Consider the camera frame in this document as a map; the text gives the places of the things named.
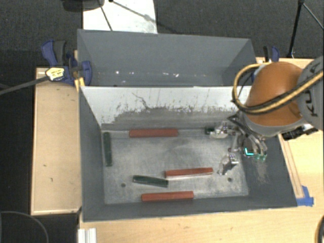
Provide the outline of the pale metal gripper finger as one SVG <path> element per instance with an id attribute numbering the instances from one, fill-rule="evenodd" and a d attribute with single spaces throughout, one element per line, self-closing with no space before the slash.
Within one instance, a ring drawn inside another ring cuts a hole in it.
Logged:
<path id="1" fill-rule="evenodd" d="M 221 122 L 219 126 L 209 128 L 209 135 L 214 139 L 224 139 L 228 136 L 228 123 Z"/>
<path id="2" fill-rule="evenodd" d="M 221 159 L 219 163 L 218 174 L 225 175 L 227 171 L 232 170 L 238 164 L 239 160 L 236 155 L 228 154 Z"/>

